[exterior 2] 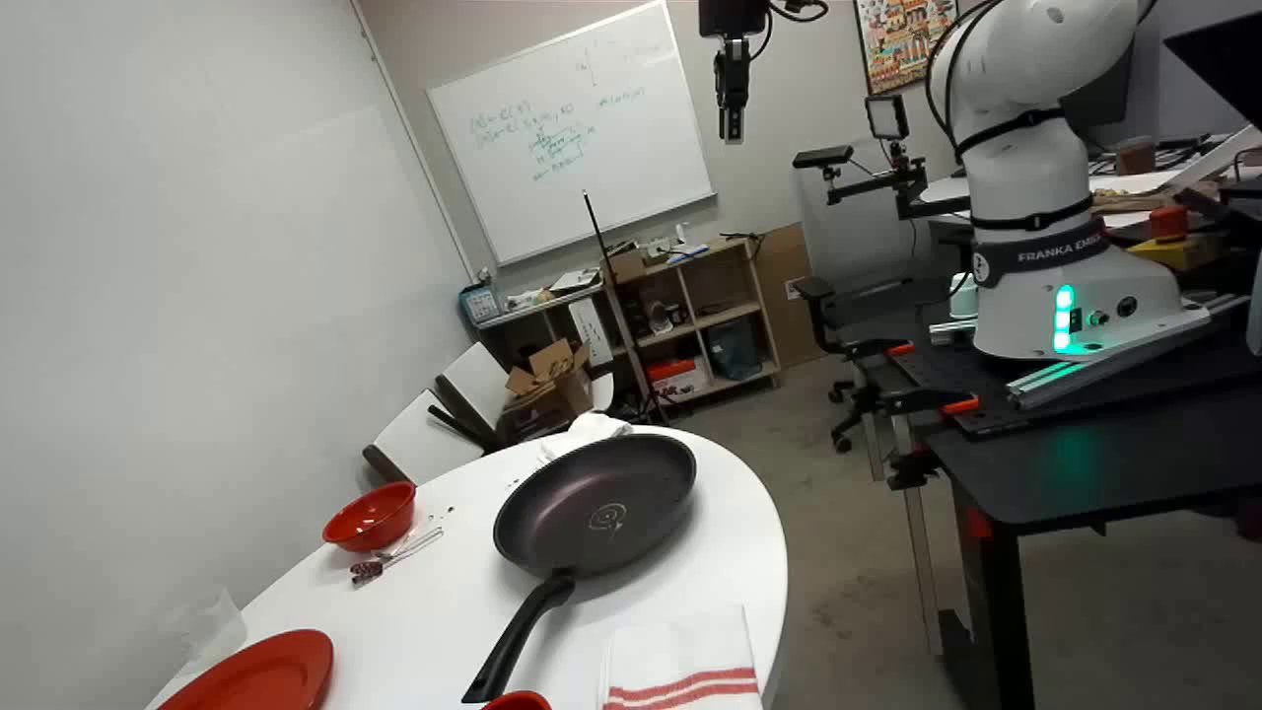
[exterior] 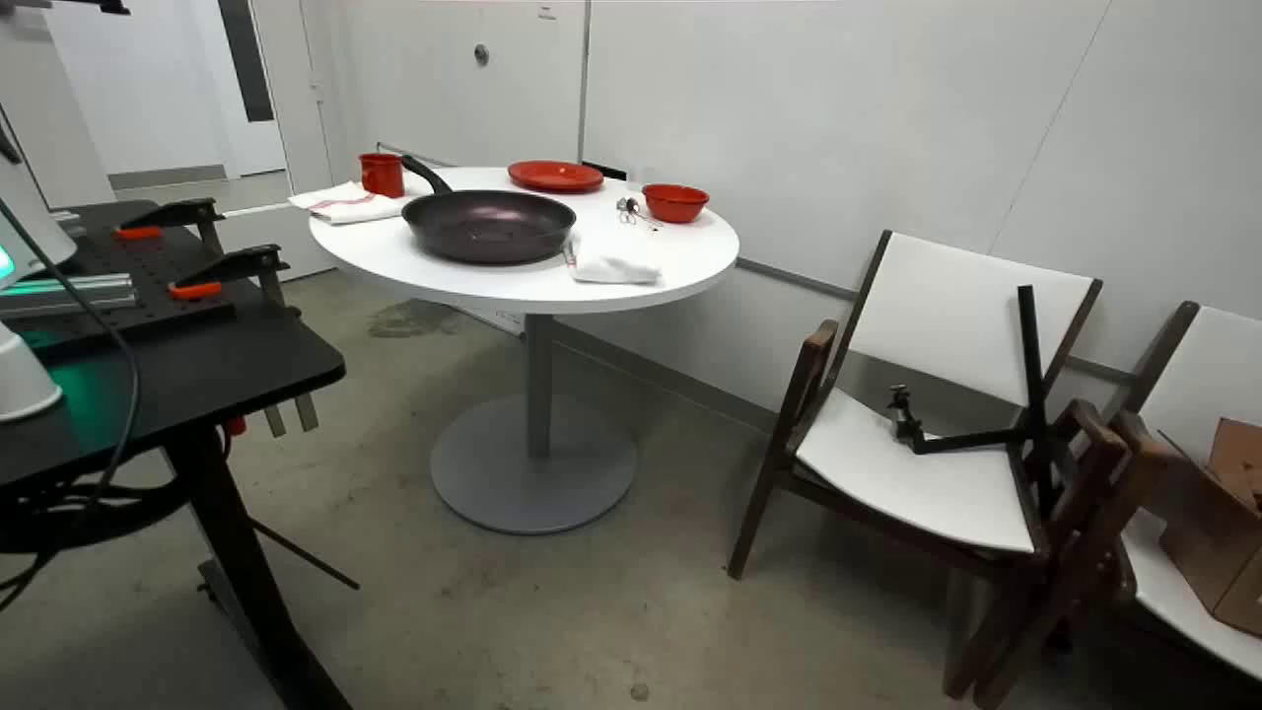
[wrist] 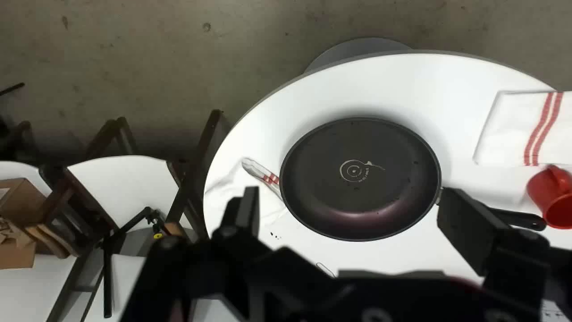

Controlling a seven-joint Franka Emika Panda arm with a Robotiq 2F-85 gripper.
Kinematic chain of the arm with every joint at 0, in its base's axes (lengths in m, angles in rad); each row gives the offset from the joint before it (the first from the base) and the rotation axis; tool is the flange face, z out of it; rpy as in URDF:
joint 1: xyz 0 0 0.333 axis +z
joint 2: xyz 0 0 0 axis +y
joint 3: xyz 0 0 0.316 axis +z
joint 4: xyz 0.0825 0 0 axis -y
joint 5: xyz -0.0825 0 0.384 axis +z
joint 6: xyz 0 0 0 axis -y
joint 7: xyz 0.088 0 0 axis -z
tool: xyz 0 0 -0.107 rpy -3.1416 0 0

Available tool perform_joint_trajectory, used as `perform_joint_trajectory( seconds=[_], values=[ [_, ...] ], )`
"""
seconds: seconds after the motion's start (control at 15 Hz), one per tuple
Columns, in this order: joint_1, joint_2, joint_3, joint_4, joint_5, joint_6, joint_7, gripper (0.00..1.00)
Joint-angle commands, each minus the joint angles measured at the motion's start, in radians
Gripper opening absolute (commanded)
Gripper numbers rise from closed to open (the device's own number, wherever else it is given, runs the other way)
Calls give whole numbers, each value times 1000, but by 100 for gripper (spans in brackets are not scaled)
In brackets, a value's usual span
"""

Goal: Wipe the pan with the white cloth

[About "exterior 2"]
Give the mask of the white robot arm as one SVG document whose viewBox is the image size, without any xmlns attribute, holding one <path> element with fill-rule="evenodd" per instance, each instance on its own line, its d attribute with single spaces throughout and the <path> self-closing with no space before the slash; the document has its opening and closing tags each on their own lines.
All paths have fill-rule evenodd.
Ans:
<svg viewBox="0 0 1262 710">
<path fill-rule="evenodd" d="M 965 171 L 975 349 L 991 359 L 1087 359 L 1183 315 L 1176 277 L 1107 240 L 1066 119 L 1141 19 L 1141 0 L 983 0 L 930 49 L 925 108 Z"/>
</svg>

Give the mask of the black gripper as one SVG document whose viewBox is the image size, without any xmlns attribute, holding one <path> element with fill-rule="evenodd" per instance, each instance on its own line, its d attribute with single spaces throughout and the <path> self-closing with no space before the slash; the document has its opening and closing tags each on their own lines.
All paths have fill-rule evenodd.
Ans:
<svg viewBox="0 0 1262 710">
<path fill-rule="evenodd" d="M 698 0 L 698 36 L 719 45 L 714 96 L 719 137 L 739 144 L 745 133 L 750 104 L 750 36 L 766 27 L 767 0 Z"/>
</svg>

